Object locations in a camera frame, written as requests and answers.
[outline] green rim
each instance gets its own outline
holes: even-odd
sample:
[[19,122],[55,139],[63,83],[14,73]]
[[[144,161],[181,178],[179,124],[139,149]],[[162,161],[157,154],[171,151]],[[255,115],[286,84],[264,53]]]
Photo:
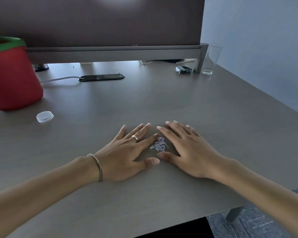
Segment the green rim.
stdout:
[[16,37],[0,37],[0,40],[7,41],[0,44],[0,52],[20,46],[27,46],[24,40]]

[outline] wooden desk surface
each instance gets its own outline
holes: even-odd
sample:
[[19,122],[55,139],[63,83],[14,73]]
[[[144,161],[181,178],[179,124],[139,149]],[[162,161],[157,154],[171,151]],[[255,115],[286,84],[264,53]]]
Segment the wooden desk surface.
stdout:
[[[298,113],[227,70],[178,75],[176,64],[137,61],[54,64],[40,79],[112,73],[123,80],[43,84],[44,98],[0,111],[0,190],[96,152],[123,124],[177,120],[195,127],[219,152],[290,189],[298,188]],[[36,115],[54,118],[38,123]],[[147,149],[141,158],[156,156]],[[120,183],[91,184],[61,200],[9,237],[143,235],[245,204],[215,181],[195,179],[162,161]]]

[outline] drinking glass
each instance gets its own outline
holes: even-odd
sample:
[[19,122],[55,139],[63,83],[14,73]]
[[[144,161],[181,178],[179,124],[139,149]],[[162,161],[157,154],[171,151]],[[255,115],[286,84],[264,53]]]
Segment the drinking glass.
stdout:
[[216,62],[220,56],[222,50],[221,45],[210,44],[207,49],[207,54],[205,56],[203,66],[201,69],[201,73],[204,75],[211,75],[213,73],[213,69],[216,65]]

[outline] red bucket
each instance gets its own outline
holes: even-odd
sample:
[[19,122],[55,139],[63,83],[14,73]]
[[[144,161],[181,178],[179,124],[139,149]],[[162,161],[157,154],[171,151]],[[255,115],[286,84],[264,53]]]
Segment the red bucket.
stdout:
[[43,97],[42,86],[19,38],[0,37],[0,110],[24,108]]

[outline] person's left hand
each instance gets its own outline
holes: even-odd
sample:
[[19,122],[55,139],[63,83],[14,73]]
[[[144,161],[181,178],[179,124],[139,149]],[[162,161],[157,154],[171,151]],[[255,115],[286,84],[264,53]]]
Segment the person's left hand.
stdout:
[[140,124],[124,137],[126,130],[124,125],[109,144],[94,154],[102,167],[103,180],[122,181],[146,168],[159,164],[160,161],[157,158],[134,161],[158,137],[158,134],[155,134],[140,141],[150,127],[150,123],[147,125]]

